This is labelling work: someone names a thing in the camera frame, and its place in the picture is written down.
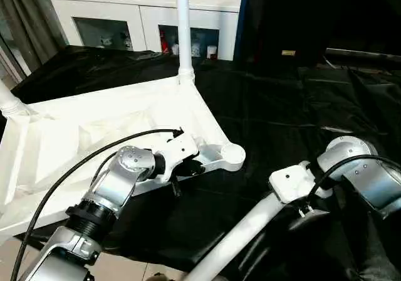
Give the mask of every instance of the white tube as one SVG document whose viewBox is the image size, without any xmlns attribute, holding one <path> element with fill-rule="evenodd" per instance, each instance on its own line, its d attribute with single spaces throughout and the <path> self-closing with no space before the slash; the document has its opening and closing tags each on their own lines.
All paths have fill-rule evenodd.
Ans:
<svg viewBox="0 0 401 281">
<path fill-rule="evenodd" d="M 178 75 L 180 81 L 194 82 L 195 75 L 192 67 L 190 27 L 189 27 L 189 3 L 188 0 L 177 0 L 178 9 L 178 40 L 180 50 L 180 68 Z"/>
<path fill-rule="evenodd" d="M 23 104 L 20 99 L 15 97 L 13 93 L 10 92 L 8 87 L 0 79 L 0 110 L 3 116 L 9 117 L 12 114 L 16 114 L 20 111 L 25 111 L 29 113 L 25 104 Z"/>
<path fill-rule="evenodd" d="M 275 217 L 284 204 L 271 193 L 262 199 L 189 273 L 184 281 L 211 281 Z"/>
</svg>

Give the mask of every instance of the curtain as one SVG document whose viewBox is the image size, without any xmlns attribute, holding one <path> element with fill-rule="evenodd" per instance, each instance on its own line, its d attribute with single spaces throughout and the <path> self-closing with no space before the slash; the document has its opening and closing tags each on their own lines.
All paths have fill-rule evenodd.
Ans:
<svg viewBox="0 0 401 281">
<path fill-rule="evenodd" d="M 32 72 L 65 46 L 52 9 L 43 0 L 0 0 L 0 10 Z"/>
</svg>

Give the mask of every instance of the white cabinet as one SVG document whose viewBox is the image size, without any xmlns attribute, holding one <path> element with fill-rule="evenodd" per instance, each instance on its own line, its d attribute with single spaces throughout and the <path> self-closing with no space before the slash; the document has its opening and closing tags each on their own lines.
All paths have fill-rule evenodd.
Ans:
<svg viewBox="0 0 401 281">
<path fill-rule="evenodd" d="M 51 0 L 69 44 L 160 52 L 177 42 L 175 0 Z M 192 44 L 232 60 L 241 0 L 189 0 Z"/>
<path fill-rule="evenodd" d="M 95 3 L 75 0 L 52 0 L 57 17 L 70 45 L 124 49 L 130 40 L 134 51 L 146 50 L 139 6 Z"/>
<path fill-rule="evenodd" d="M 175 8 L 157 8 L 140 6 L 143 31 L 145 32 L 146 45 L 149 50 L 161 52 L 160 30 L 167 32 L 169 27 L 172 33 L 166 35 L 167 41 L 173 35 L 177 36 L 177 10 Z M 218 58 L 232 60 L 236 41 L 238 14 L 220 11 L 189 10 L 189 23 L 191 27 L 192 43 L 196 40 L 204 40 L 201 46 L 201 54 L 205 55 L 207 45 L 218 46 Z"/>
</svg>

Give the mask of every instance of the tile floor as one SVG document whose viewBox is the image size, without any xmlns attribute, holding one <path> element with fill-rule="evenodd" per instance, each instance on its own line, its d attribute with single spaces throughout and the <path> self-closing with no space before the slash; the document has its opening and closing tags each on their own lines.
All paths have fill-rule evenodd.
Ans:
<svg viewBox="0 0 401 281">
<path fill-rule="evenodd" d="M 12 238 L 0 246 L 0 281 L 9 281 L 19 245 L 20 241 Z M 28 247 L 21 267 L 22 272 L 37 253 L 37 250 Z M 158 272 L 164 273 L 173 280 L 180 281 L 185 275 L 179 270 L 164 265 L 132 261 L 106 253 L 100 254 L 96 264 L 90 268 L 90 272 L 95 276 L 95 281 L 144 281 Z"/>
</svg>

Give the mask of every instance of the shiny black fabric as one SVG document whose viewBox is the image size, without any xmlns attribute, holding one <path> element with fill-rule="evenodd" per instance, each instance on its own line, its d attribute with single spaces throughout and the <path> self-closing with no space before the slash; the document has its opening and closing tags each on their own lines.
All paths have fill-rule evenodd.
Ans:
<svg viewBox="0 0 401 281">
<path fill-rule="evenodd" d="M 228 138 L 245 148 L 246 162 L 238 172 L 182 182 L 178 199 L 170 187 L 132 198 L 104 242 L 108 253 L 189 271 L 270 192 L 273 171 L 314 159 L 340 135 L 368 140 L 401 162 L 397 76 L 297 68 L 262 77 L 225 61 L 194 68 L 200 94 Z M 176 71 L 172 56 L 69 47 L 14 93 L 31 103 Z M 289 231 L 298 214 L 288 206 L 222 274 L 231 281 L 401 279 L 398 213 L 381 221 L 346 183 L 315 207 L 330 214 Z"/>
</svg>

